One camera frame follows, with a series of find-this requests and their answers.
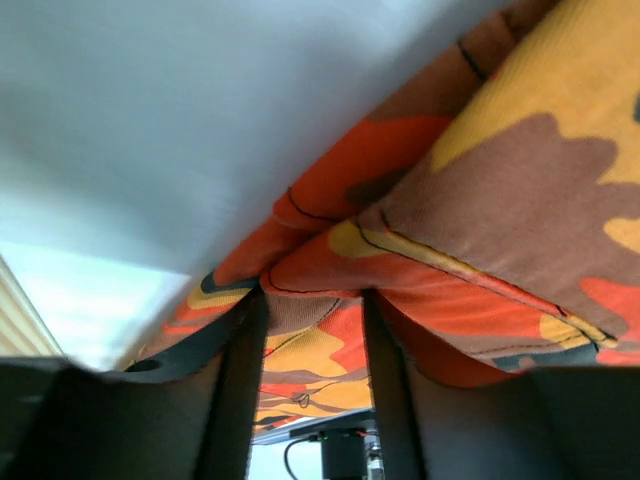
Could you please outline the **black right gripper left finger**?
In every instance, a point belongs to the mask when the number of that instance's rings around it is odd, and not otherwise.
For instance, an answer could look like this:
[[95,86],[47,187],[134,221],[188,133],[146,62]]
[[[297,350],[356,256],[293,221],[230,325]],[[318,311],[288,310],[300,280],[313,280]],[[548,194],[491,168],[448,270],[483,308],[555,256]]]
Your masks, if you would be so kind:
[[192,479],[246,477],[267,327],[266,296],[254,288],[212,323],[126,369],[181,392],[188,382],[210,378]]

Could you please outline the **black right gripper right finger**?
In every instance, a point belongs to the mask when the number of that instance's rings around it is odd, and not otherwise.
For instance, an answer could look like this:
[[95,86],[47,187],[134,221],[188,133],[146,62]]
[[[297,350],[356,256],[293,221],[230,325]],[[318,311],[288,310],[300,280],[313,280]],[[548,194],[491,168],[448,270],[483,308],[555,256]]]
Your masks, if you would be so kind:
[[446,386],[496,383],[500,370],[471,358],[410,320],[375,290],[362,293],[363,331],[382,455],[389,479],[430,479],[408,364]]

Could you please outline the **orange camouflage trousers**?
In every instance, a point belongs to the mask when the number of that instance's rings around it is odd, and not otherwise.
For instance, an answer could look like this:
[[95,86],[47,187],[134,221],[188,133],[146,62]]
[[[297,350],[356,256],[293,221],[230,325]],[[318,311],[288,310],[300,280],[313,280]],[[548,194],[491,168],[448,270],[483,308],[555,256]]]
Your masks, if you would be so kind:
[[257,286],[262,431],[370,406],[368,289],[507,372],[637,365],[638,3],[489,16],[293,183],[142,356]]

